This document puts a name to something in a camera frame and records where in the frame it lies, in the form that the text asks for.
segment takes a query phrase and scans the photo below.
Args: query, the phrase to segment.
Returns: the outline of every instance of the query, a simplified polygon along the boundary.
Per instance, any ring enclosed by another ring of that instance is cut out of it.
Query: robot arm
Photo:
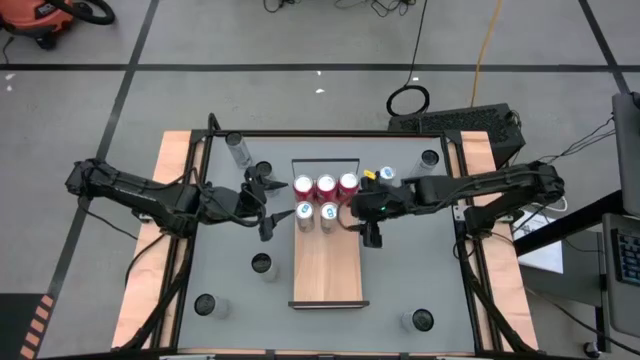
[[[553,166],[542,162],[516,165],[475,176],[423,176],[402,179],[394,187],[381,184],[378,177],[361,179],[361,190],[351,200],[351,214],[363,224],[349,227],[363,236],[364,246],[382,247],[379,221],[407,214],[433,214],[459,200],[504,193],[483,207],[464,211],[467,233],[488,237],[494,223],[506,214],[533,202],[547,205],[564,195],[564,181]]]
[[[181,178],[191,176],[188,171]],[[206,225],[231,221],[245,227],[259,226],[260,239],[268,241],[273,228],[293,210],[266,216],[265,190],[286,187],[258,175],[255,167],[244,174],[245,182],[237,193],[225,187],[207,184],[160,184],[121,172],[106,162],[88,159],[75,163],[66,181],[67,190],[77,196],[105,197],[131,208],[134,215],[148,215],[169,235],[190,237],[198,223]],[[257,217],[250,221],[246,218]]]

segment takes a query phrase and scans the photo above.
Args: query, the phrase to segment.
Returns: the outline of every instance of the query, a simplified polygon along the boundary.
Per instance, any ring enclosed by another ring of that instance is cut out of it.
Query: keyboard
[[[616,278],[624,283],[640,286],[640,237],[624,230],[614,230],[614,254]]]

